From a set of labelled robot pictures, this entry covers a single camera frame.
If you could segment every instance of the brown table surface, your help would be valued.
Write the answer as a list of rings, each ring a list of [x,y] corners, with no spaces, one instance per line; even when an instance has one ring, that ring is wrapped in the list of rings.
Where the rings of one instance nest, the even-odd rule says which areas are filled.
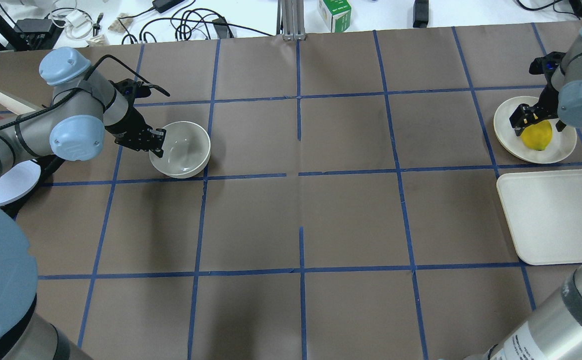
[[[309,34],[81,49],[170,91],[151,125],[208,129],[204,173],[174,180],[107,137],[17,223],[38,312],[95,359],[345,360],[483,353],[575,265],[517,258],[496,192],[535,166],[497,141],[504,100],[538,96],[535,57],[581,22]],[[34,103],[47,52],[0,54]],[[113,62],[111,80],[132,75]]]

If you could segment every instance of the yellow fruit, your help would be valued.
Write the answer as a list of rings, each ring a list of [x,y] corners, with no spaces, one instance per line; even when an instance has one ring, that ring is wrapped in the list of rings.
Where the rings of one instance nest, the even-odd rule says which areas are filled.
[[[520,137],[527,148],[544,151],[553,139],[553,126],[548,120],[544,120],[524,129]]]

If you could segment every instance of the small carton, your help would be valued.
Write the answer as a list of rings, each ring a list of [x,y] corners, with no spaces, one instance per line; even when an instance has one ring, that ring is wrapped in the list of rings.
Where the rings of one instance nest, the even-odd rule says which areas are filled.
[[[351,25],[351,5],[347,0],[318,0],[320,15],[332,33],[342,33]]]

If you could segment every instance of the black metal bar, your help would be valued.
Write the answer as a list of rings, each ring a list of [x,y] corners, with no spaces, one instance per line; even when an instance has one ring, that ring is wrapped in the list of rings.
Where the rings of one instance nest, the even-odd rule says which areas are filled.
[[[12,29],[12,27],[7,23],[0,15],[0,34],[7,39],[9,44],[15,48],[16,51],[26,51],[30,50],[28,44],[24,39],[19,37],[19,34]]]

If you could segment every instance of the white floor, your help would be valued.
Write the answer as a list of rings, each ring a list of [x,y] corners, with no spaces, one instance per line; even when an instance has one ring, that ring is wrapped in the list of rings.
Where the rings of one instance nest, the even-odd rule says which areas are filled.
[[[110,44],[119,44],[122,34],[106,30],[120,13],[137,14],[151,7],[150,0],[47,0],[49,7],[23,6],[19,0],[1,0],[5,9],[13,19],[43,18],[55,7],[77,7],[88,12],[94,19],[100,12],[104,13],[101,24]],[[353,8],[352,24],[349,32],[364,30],[406,29],[412,27],[414,0],[348,0]],[[527,7],[539,7],[550,0],[522,0]],[[177,9],[188,5],[186,0],[164,14],[151,11],[135,19],[129,30],[137,36],[142,26],[151,19],[171,16]],[[305,0],[305,28],[307,33],[324,33],[328,29],[317,12],[318,0]],[[272,34],[275,32],[277,16],[277,0],[195,0],[189,9],[207,8],[225,16],[227,22],[244,27],[256,28]],[[556,5],[561,11],[572,11],[569,2],[563,0]],[[460,27],[470,25],[544,23],[550,21],[575,20],[572,14],[556,13],[550,7],[542,11],[526,11],[521,9],[515,0],[430,0],[429,27]],[[174,41],[174,30],[169,21],[161,20],[152,23],[147,30],[156,36],[159,42]],[[245,29],[233,29],[237,37],[261,36]],[[195,31],[194,39],[203,39],[202,33]],[[211,34],[217,36],[211,28]],[[71,40],[62,34],[56,47],[83,47],[84,39]]]

